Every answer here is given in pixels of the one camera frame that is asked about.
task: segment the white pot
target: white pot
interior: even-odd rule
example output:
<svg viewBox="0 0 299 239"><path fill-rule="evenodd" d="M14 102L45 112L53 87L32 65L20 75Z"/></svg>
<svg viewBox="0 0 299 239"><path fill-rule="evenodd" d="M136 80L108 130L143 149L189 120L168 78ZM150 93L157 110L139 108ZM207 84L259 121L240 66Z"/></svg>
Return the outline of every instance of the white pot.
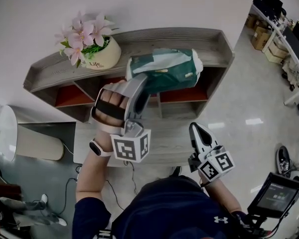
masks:
<svg viewBox="0 0 299 239"><path fill-rule="evenodd" d="M105 49L96 52L92 59L86 59L86 67L93 70L112 68L120 59L122 50L116 40L110 36L110 42Z"/></svg>

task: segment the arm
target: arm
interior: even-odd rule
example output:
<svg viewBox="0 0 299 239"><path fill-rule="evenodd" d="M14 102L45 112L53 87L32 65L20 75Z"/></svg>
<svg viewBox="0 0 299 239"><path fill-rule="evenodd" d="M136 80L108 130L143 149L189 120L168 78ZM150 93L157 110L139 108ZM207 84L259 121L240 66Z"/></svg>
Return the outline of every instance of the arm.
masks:
<svg viewBox="0 0 299 239"><path fill-rule="evenodd" d="M126 108L128 98L124 98L111 91L103 91L101 100L109 102L121 108ZM96 119L113 126L121 126L123 121L110 117L96 110ZM95 141L105 152L113 151L111 136L103 131L97 131ZM86 197L94 197L102 200L101 191L106 181L107 165L110 157L99 157L90 151L81 168L78 184L76 186L76 201Z"/></svg>
<svg viewBox="0 0 299 239"><path fill-rule="evenodd" d="M203 175L199 174L203 183L206 183L206 179ZM213 181L205 187L209 197L224 206L230 213L236 211L242 211L241 206L234 195L226 188L220 179Z"/></svg>
<svg viewBox="0 0 299 239"><path fill-rule="evenodd" d="M104 151L113 151L111 137L108 133L97 132L95 141ZM110 157L99 157L90 150L80 171L76 186L76 202L86 197L94 197L102 200L101 191L105 184L109 160Z"/></svg>

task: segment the hand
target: hand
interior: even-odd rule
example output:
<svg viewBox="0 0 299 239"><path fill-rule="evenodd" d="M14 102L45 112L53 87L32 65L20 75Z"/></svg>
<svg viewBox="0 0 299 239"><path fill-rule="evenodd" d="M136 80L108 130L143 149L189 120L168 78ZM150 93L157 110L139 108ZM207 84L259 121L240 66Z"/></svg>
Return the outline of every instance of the hand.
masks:
<svg viewBox="0 0 299 239"><path fill-rule="evenodd" d="M123 109L126 109L129 100L129 98L109 90L103 90L100 99L113 105L119 106ZM98 121L107 125L121 126L123 124L122 120L108 116L98 109L96 109L95 111L95 117ZM111 137L107 132L99 130L96 133L94 140L103 148L104 151L113 151Z"/></svg>
<svg viewBox="0 0 299 239"><path fill-rule="evenodd" d="M124 97L118 93L115 93L115 92L112 92L109 90L103 90L100 99L102 101L108 102L112 105L121 107L123 109L126 109L126 106L129 101L129 98ZM95 111L95 116L96 116L97 120L99 120L100 122L105 123L107 125L121 126L123 123L122 120L108 116L108 115L104 114L103 112L99 111L98 109L96 109L96 111Z"/></svg>

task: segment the tissue box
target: tissue box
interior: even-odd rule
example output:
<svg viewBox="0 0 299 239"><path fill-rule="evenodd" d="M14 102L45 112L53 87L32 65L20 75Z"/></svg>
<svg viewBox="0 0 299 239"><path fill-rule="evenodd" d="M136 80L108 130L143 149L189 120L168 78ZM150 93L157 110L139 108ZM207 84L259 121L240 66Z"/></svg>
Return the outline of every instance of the tissue box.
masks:
<svg viewBox="0 0 299 239"><path fill-rule="evenodd" d="M202 70L203 63L195 50L162 48L155 49L152 54L132 56L126 80L144 73L148 77L144 91L155 94L194 87Z"/></svg>

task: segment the smartwatch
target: smartwatch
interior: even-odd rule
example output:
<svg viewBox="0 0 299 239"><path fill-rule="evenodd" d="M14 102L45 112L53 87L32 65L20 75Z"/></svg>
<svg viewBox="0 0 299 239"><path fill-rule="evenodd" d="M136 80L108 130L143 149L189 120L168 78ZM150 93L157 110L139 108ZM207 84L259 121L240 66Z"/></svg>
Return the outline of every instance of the smartwatch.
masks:
<svg viewBox="0 0 299 239"><path fill-rule="evenodd" d="M112 152L105 152L100 145L97 144L97 142L93 139L90 141L90 148L91 150L93 150L93 152L95 154L97 154L98 156L100 157L109 157L113 154L113 151Z"/></svg>

